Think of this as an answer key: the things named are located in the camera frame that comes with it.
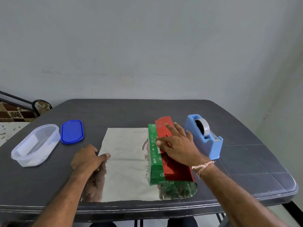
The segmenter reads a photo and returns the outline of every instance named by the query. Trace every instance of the person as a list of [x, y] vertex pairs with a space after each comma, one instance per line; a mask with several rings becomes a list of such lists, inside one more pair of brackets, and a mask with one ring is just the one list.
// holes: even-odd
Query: person
[[[208, 157], [198, 151], [189, 131], [186, 131], [186, 135], [184, 129], [177, 123], [174, 123], [174, 126], [166, 124], [166, 127], [172, 136], [157, 137], [156, 145], [172, 159], [189, 167], [210, 162]], [[110, 157], [109, 153], [96, 156], [96, 152], [96, 148], [87, 145], [75, 154], [71, 162], [73, 172], [68, 182], [38, 217], [33, 227], [72, 226], [85, 183], [93, 171]], [[214, 194], [233, 226], [286, 226], [284, 222], [219, 170], [215, 164], [209, 163], [202, 171], [201, 168], [194, 169], [194, 171], [201, 172], [200, 179]], [[176, 223], [178, 223], [179, 226], [182, 226], [185, 221], [186, 219], [178, 218], [177, 221], [169, 219], [168, 224], [177, 226]], [[192, 222], [188, 226], [197, 226], [197, 224]]]

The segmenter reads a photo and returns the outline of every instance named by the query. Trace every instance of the person's right arm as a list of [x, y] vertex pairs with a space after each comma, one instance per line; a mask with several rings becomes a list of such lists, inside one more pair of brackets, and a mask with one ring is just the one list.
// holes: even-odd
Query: person's right arm
[[[158, 137], [157, 146], [172, 159], [189, 167], [209, 162], [210, 159], [196, 148], [192, 134], [186, 131], [186, 137], [184, 129], [177, 123], [174, 125], [166, 124], [172, 136]], [[287, 226], [214, 164], [209, 164], [200, 178], [221, 204], [233, 226]]]

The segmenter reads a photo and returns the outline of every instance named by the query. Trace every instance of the blue tape dispenser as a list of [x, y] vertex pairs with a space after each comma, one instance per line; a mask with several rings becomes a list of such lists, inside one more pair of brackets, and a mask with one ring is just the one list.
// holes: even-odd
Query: blue tape dispenser
[[217, 137], [209, 128], [207, 121], [198, 114], [187, 116], [184, 130], [192, 133], [198, 150], [211, 160], [220, 158], [223, 138]]

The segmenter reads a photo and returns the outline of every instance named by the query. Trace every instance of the shiny metallic foil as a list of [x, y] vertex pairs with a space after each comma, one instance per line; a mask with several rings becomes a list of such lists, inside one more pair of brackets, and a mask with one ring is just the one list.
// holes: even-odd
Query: shiny metallic foil
[[197, 191], [195, 182], [149, 184], [147, 135], [147, 128], [108, 128], [99, 155], [108, 152], [111, 158], [91, 175], [81, 201], [156, 201], [192, 197]]

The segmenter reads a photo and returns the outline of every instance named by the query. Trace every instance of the gray wall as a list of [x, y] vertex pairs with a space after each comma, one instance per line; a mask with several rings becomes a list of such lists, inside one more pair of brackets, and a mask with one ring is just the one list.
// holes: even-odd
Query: gray wall
[[1, 0], [0, 89], [210, 99], [253, 131], [297, 56], [302, 0]]
[[299, 185], [293, 199], [303, 210], [303, 56], [302, 65], [287, 80], [256, 135], [274, 153]]

